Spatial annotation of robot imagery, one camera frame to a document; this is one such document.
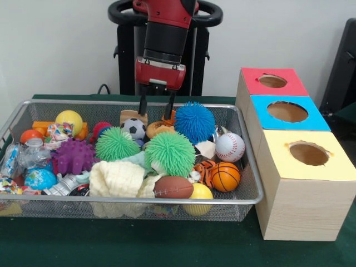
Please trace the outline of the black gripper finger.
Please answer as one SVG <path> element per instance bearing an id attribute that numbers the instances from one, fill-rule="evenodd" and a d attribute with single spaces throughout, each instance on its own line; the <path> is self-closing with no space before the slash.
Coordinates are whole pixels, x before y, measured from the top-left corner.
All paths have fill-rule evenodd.
<path id="1" fill-rule="evenodd" d="M 172 109 L 174 106 L 174 100 L 175 100 L 176 93 L 175 91 L 170 91 L 170 98 L 169 101 L 165 107 L 165 113 L 164 113 L 164 120 L 170 120 L 171 119 L 171 114 L 172 114 Z"/>
<path id="2" fill-rule="evenodd" d="M 139 110 L 138 113 L 140 116 L 144 116 L 146 114 L 146 109 L 147 109 L 147 89 L 148 85 L 140 85 L 140 93 L 141 93 L 141 98 L 140 98 L 140 104 L 139 104 Z"/>

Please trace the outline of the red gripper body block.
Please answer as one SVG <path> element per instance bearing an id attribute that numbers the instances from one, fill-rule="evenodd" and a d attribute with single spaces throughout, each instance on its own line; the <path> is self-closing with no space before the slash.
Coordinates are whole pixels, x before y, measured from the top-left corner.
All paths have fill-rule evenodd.
<path id="1" fill-rule="evenodd" d="M 143 57 L 135 62 L 135 81 L 143 85 L 164 85 L 169 90 L 179 90 L 186 74 L 185 65 L 172 65 Z"/>

